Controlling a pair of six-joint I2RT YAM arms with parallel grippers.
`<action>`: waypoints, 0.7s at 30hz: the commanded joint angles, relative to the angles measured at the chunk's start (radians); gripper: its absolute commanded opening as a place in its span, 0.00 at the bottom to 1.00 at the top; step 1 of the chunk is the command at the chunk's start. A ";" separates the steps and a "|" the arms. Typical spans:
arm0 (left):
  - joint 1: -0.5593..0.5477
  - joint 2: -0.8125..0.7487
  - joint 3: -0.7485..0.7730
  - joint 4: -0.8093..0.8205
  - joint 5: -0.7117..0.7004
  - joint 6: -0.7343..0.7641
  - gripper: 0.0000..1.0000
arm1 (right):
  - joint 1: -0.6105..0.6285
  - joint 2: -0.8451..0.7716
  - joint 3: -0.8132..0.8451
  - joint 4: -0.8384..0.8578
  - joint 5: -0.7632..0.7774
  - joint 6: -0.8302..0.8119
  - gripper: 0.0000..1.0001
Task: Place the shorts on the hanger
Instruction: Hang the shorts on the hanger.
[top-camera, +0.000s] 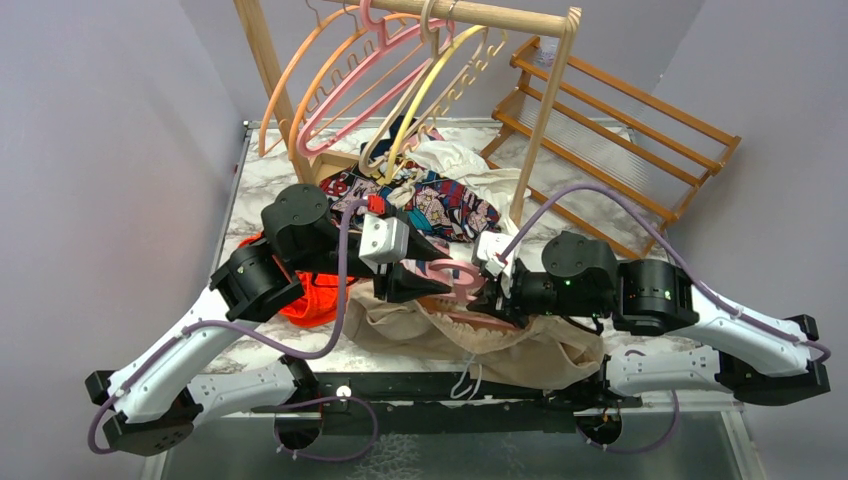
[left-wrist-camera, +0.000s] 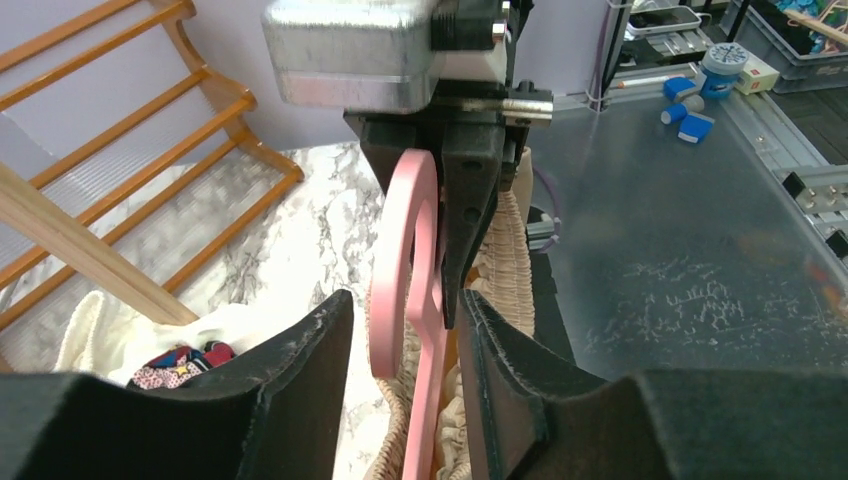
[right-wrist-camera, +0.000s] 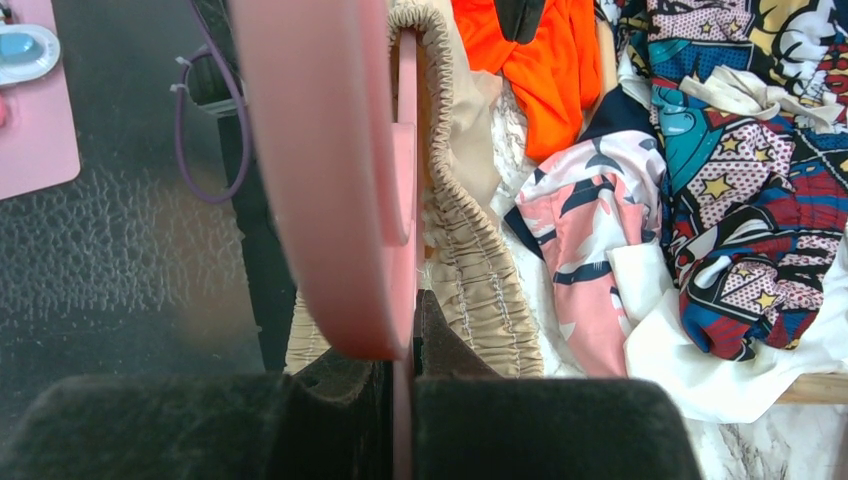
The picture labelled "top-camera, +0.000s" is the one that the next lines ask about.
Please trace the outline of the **beige shorts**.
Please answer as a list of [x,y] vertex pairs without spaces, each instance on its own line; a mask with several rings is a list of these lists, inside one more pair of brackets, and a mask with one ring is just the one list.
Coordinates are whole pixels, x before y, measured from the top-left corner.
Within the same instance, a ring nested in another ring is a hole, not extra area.
[[349,290],[343,333],[371,353],[443,361],[473,357],[482,367],[472,373],[474,379],[540,390],[589,378],[605,355],[600,336],[559,317],[535,317],[524,330],[475,328],[416,301],[379,300],[369,283]]

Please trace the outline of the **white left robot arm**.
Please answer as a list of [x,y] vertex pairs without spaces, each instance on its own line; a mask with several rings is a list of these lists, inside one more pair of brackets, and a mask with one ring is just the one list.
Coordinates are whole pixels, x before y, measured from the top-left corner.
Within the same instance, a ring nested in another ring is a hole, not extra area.
[[[137,359],[85,381],[97,413],[87,434],[98,455],[160,454],[201,424],[255,407],[290,410],[313,401],[309,361],[327,356],[342,334],[348,284],[374,282],[384,301],[443,294],[448,286],[406,270],[406,259],[446,258],[409,216],[379,195],[350,203],[340,220],[313,184],[282,190],[261,213],[260,235],[234,250],[195,303]],[[333,328],[327,343],[302,351],[259,332],[305,295],[304,273],[335,278]]]

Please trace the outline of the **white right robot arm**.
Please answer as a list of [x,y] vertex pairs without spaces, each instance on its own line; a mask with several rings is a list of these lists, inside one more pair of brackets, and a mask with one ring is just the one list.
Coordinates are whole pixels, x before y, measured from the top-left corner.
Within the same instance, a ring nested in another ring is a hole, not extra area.
[[604,318],[634,336],[672,335],[688,351],[605,357],[577,380],[579,398],[600,407],[612,398],[669,390],[718,391],[758,406],[784,406],[825,394],[830,381],[814,356],[815,321],[776,319],[700,287],[663,260],[617,259],[602,241],[564,231],[529,269],[505,234],[483,233],[472,261],[484,278],[469,309],[526,328],[535,316]]

